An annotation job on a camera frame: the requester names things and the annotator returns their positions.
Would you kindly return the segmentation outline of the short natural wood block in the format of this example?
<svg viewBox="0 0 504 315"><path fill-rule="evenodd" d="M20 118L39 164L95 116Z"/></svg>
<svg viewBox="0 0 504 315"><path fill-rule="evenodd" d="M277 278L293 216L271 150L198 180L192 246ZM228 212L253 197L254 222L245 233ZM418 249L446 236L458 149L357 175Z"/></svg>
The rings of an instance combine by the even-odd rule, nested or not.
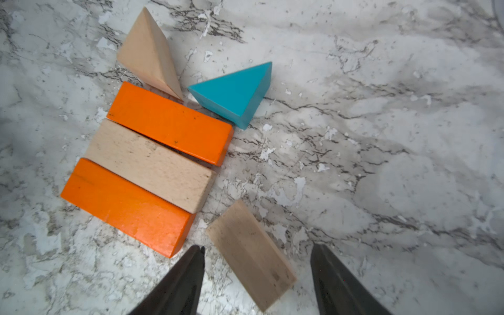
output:
<svg viewBox="0 0 504 315"><path fill-rule="evenodd" d="M286 256L242 200L214 220L207 234L262 312L297 281Z"/></svg>

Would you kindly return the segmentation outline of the orange rectangular block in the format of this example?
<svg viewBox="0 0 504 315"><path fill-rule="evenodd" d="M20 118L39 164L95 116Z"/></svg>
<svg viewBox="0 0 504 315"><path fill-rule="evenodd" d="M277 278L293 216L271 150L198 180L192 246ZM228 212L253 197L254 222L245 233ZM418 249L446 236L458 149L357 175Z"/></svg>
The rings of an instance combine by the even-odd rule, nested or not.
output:
<svg viewBox="0 0 504 315"><path fill-rule="evenodd" d="M233 127L141 87L124 82L107 118L159 143L221 166Z"/></svg>
<svg viewBox="0 0 504 315"><path fill-rule="evenodd" d="M85 158L61 197L168 258L183 247L196 217Z"/></svg>

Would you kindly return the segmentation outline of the natural wood triangle block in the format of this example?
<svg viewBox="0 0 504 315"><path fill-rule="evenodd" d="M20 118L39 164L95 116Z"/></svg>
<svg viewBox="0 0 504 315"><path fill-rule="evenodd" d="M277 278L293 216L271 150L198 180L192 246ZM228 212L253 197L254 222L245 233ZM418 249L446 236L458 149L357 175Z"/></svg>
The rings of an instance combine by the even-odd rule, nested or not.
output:
<svg viewBox="0 0 504 315"><path fill-rule="evenodd" d="M137 17L117 59L142 82L183 99L168 40L147 8Z"/></svg>

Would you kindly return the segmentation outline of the teal triangle block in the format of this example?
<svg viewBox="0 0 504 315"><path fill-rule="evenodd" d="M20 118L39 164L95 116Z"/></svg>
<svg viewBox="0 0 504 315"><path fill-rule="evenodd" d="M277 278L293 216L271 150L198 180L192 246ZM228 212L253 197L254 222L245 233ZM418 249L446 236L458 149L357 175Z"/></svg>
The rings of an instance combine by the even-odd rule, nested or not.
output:
<svg viewBox="0 0 504 315"><path fill-rule="evenodd" d="M201 106L246 129L269 90L271 77L272 63L267 62L191 85L188 90Z"/></svg>

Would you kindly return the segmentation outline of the long natural wood block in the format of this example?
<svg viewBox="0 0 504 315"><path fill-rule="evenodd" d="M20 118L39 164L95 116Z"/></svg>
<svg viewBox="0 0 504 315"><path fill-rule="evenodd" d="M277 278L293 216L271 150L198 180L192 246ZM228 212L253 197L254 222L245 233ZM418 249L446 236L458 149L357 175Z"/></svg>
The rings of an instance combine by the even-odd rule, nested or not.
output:
<svg viewBox="0 0 504 315"><path fill-rule="evenodd" d="M202 210L217 174L105 119L85 158L189 213Z"/></svg>

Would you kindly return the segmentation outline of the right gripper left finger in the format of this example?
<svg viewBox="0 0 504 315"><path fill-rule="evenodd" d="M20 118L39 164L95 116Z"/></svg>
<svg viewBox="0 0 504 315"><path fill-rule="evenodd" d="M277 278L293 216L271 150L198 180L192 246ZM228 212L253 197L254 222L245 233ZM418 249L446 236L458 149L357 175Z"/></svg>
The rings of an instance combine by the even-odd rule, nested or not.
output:
<svg viewBox="0 0 504 315"><path fill-rule="evenodd" d="M205 270L205 248L191 246L131 314L197 314Z"/></svg>

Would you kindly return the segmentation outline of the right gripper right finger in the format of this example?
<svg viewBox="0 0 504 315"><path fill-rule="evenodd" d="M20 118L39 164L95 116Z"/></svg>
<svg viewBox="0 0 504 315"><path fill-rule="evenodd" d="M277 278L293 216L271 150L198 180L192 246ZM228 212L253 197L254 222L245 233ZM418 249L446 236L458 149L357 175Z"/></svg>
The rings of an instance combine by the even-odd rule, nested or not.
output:
<svg viewBox="0 0 504 315"><path fill-rule="evenodd" d="M391 314L328 246L314 244L311 270L320 314Z"/></svg>

